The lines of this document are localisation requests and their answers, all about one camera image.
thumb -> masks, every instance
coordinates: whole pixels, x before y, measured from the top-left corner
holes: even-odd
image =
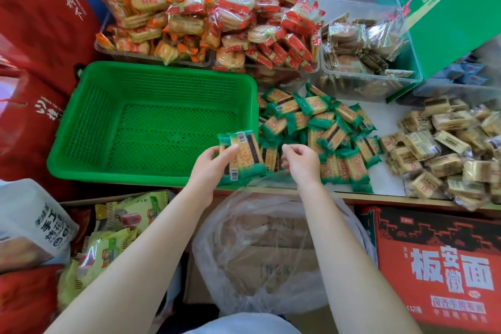
[[[238,144],[233,144],[231,147],[226,148],[222,154],[217,156],[214,161],[221,168],[224,168],[228,163],[235,158],[235,156],[240,151],[240,146]]]
[[[282,152],[285,154],[285,157],[288,161],[290,161],[294,156],[297,156],[296,152],[292,149],[288,144],[284,144],[282,146]]]

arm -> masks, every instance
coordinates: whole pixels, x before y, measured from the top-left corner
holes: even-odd
[[[238,152],[202,153],[186,187],[155,221],[80,294],[46,333],[146,333],[224,167]]]
[[[339,333],[421,333],[322,185],[318,155],[301,145],[285,145],[283,152],[283,166],[290,168],[303,200]]]

basket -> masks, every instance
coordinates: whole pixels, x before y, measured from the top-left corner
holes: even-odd
[[[183,187],[217,134],[258,131],[248,75],[99,61],[82,73],[47,167],[62,179]]]

perforated basket bottom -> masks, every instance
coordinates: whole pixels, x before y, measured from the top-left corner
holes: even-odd
[[[117,112],[108,172],[188,177],[217,134],[241,126],[234,111],[128,103]]]

white snack bag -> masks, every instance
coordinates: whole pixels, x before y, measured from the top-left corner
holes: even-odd
[[[69,252],[78,225],[32,179],[0,180],[0,273],[36,267]]]

